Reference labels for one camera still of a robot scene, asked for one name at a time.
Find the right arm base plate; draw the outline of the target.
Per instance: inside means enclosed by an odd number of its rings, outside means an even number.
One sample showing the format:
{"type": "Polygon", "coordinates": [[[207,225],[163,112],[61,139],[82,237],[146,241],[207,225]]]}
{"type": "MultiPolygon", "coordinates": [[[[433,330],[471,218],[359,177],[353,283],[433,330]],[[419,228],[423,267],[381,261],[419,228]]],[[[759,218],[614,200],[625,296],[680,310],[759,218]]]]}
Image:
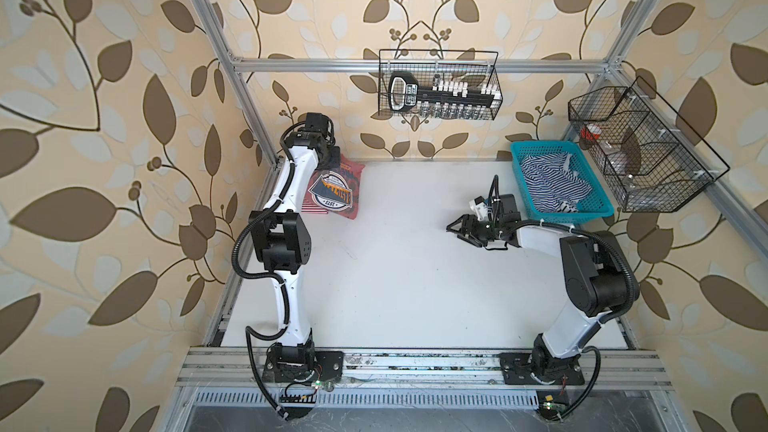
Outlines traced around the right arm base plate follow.
{"type": "Polygon", "coordinates": [[[578,364],[579,358],[579,355],[554,358],[545,349],[536,349],[501,353],[499,362],[506,385],[580,386],[585,384],[585,379],[578,364]]]}

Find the maroon tank top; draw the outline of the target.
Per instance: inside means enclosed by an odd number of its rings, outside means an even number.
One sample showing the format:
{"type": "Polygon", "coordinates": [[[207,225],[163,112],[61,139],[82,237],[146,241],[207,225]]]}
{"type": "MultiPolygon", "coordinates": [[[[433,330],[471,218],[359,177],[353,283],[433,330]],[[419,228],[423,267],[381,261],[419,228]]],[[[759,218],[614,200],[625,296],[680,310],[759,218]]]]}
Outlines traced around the maroon tank top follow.
{"type": "Polygon", "coordinates": [[[359,210],[360,182],[364,168],[364,164],[342,156],[339,167],[316,170],[312,174],[306,193],[311,192],[315,202],[327,209],[328,213],[354,220],[359,210]]]}

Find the red white striped tank top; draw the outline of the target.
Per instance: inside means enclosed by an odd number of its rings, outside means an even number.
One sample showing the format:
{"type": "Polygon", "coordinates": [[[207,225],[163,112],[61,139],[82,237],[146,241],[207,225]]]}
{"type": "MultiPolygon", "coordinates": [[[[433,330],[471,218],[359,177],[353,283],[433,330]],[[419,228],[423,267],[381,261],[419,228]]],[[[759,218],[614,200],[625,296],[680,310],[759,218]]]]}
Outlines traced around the red white striped tank top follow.
{"type": "Polygon", "coordinates": [[[306,214],[327,214],[328,210],[315,202],[314,195],[307,192],[302,201],[302,212],[306,214]]]}

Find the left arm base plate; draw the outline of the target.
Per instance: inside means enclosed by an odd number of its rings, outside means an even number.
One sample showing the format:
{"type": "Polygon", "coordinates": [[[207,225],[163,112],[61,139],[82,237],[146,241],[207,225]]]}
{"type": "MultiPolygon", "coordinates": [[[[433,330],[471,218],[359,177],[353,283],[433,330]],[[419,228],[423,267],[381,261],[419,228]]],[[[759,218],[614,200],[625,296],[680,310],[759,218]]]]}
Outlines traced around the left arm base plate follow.
{"type": "Polygon", "coordinates": [[[265,381],[274,383],[338,382],[343,365],[342,351],[275,347],[267,352],[263,375],[265,381]]]}

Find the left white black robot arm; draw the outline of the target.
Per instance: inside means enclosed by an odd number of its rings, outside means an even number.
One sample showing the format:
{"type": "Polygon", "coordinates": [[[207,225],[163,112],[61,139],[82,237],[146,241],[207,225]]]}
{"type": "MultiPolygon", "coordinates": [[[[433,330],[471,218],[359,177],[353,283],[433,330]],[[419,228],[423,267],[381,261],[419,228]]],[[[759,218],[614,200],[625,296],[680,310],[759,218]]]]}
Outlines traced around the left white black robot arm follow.
{"type": "Polygon", "coordinates": [[[271,335],[246,329],[246,339],[268,342],[265,367],[277,382],[305,382],[320,376],[312,328],[302,303],[300,268],[309,261],[311,236],[301,217],[312,175],[340,164],[334,126],[321,113],[308,113],[283,132],[284,153],[273,192],[264,208],[250,214],[235,241],[231,261],[242,279],[269,279],[275,286],[278,331],[271,335]]]}

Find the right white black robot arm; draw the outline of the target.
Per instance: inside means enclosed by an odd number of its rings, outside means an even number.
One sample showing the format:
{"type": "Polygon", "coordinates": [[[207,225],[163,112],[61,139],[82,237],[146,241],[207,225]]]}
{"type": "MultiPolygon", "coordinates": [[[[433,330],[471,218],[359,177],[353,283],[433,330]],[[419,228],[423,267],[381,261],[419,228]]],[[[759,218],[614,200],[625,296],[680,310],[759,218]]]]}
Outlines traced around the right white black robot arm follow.
{"type": "Polygon", "coordinates": [[[561,260],[565,303],[550,328],[537,335],[527,359],[511,368],[517,374],[549,384],[573,371],[581,353],[602,327],[626,314],[640,287],[614,236],[572,225],[524,219],[514,196],[478,197],[472,212],[446,226],[446,231],[476,248],[539,251],[561,260]]]}

